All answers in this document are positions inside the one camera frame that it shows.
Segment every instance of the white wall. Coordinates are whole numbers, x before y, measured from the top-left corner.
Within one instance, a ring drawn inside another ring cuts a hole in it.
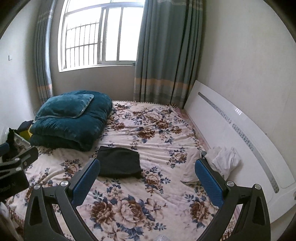
[[[59,72],[58,30],[64,0],[58,0],[50,38],[50,70],[55,95],[74,90],[94,90],[113,100],[133,100],[134,66],[110,66]]]
[[[31,0],[13,19],[0,39],[0,134],[34,119],[40,107],[33,45],[41,0]]]
[[[205,0],[204,9],[197,79],[254,121],[296,178],[296,43],[263,0]]]

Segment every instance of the floral bedspread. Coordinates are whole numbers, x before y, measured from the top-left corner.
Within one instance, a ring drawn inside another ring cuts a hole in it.
[[[113,102],[113,110],[92,151],[39,147],[39,158],[26,170],[30,187],[8,199],[14,220],[23,227],[35,184],[56,186],[69,180],[96,157],[101,145],[138,151],[142,179],[98,177],[78,212],[98,240],[196,240],[217,212],[200,183],[185,185],[180,177],[187,152],[203,150],[194,130],[171,106]],[[53,205],[65,236],[74,240],[59,207]],[[232,219],[225,235],[229,235]]]

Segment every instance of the silver bolt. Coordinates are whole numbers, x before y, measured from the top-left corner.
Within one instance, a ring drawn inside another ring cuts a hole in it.
[[[65,186],[67,186],[68,184],[69,184],[68,181],[62,181],[62,182],[61,182],[61,186],[62,186],[62,187],[65,187]]]
[[[261,189],[261,186],[259,184],[255,184],[255,188],[260,190]]]
[[[234,182],[233,181],[227,181],[227,186],[229,187],[233,187],[234,186]]]
[[[40,187],[41,187],[40,184],[36,184],[36,185],[34,186],[34,189],[37,190],[37,189],[39,189]]]

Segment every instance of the white headboard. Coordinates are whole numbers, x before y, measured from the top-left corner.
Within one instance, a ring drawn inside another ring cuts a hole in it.
[[[224,97],[195,81],[184,109],[209,146],[235,147],[242,164],[229,176],[239,186],[262,186],[272,223],[296,204],[296,182],[263,131]]]

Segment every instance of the window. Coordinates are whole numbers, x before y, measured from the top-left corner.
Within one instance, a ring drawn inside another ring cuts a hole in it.
[[[145,0],[66,0],[60,70],[134,65]]]

